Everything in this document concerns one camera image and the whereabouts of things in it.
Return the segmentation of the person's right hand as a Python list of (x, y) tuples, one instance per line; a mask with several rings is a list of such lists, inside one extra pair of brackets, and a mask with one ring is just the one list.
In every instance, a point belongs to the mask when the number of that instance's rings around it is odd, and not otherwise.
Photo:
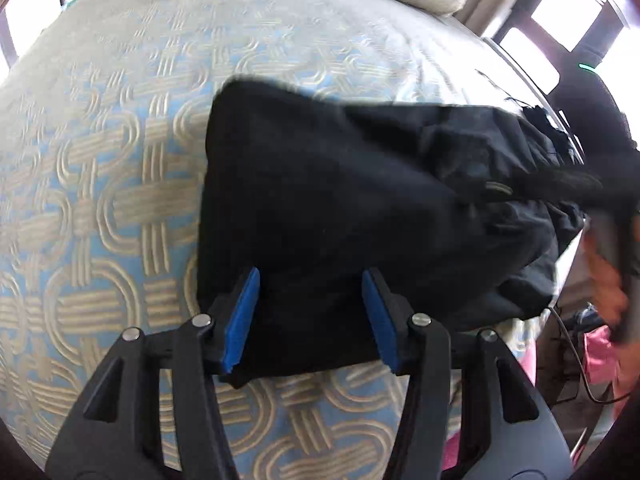
[(613, 219), (593, 214), (585, 241), (591, 301), (619, 346), (639, 343), (638, 225), (634, 219), (620, 233)]

